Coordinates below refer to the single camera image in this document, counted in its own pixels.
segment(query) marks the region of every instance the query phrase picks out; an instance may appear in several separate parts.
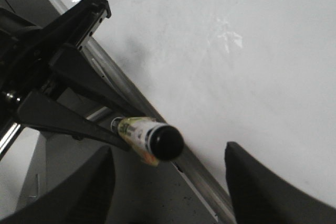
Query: black bracket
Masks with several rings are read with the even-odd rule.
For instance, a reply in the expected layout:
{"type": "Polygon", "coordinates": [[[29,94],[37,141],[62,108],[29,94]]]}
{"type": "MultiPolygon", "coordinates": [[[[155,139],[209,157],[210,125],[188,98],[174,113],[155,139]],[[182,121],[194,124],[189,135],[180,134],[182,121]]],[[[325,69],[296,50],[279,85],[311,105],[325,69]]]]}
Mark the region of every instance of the black bracket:
{"type": "Polygon", "coordinates": [[[0,8],[0,118],[38,130],[128,145],[56,100],[69,87],[125,116],[143,113],[92,69],[81,50],[111,11],[106,0],[82,0],[40,28],[0,8]]]}

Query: white surface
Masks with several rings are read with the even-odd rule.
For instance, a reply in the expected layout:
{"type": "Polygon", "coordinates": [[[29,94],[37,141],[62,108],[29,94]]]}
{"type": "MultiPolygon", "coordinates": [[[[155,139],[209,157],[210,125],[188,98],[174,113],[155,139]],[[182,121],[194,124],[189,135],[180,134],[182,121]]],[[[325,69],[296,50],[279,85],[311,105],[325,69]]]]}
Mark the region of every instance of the white surface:
{"type": "Polygon", "coordinates": [[[25,128],[0,162],[0,219],[13,214],[18,205],[28,202],[29,193],[35,186],[35,175],[40,175],[40,192],[45,192],[45,159],[34,160],[36,147],[44,146],[45,138],[36,130],[25,128]]]}
{"type": "Polygon", "coordinates": [[[236,141],[336,206],[335,1],[109,0],[94,37],[223,187],[236,141]]]}

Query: bottle label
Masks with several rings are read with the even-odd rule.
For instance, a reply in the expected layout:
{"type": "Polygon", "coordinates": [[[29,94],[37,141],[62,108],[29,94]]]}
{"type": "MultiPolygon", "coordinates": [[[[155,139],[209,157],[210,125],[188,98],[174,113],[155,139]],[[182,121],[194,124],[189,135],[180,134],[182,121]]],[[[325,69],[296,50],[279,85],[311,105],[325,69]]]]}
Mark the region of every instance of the bottle label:
{"type": "Polygon", "coordinates": [[[154,130],[166,125],[149,117],[125,118],[118,125],[118,133],[145,163],[156,166],[159,161],[151,152],[149,140],[154,130]]]}

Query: black bottle cap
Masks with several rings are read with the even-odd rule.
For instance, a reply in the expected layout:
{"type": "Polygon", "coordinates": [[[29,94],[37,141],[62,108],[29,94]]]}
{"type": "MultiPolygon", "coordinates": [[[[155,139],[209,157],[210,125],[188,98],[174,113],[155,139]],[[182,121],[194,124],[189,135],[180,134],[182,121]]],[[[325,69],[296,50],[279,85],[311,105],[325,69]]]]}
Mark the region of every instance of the black bottle cap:
{"type": "Polygon", "coordinates": [[[155,130],[150,139],[153,155],[162,161],[178,157],[182,153],[183,147],[182,135],[176,128],[169,125],[155,130]]]}

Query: small bottle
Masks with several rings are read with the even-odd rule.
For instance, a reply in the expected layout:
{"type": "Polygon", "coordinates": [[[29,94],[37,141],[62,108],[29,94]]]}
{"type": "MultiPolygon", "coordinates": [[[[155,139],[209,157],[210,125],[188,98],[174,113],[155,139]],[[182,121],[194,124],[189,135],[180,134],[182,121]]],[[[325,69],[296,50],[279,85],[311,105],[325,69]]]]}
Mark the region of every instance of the small bottle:
{"type": "Polygon", "coordinates": [[[111,130],[131,145],[145,163],[154,166],[159,160],[178,157],[184,147],[182,135],[176,128],[154,118],[115,118],[111,130]]]}

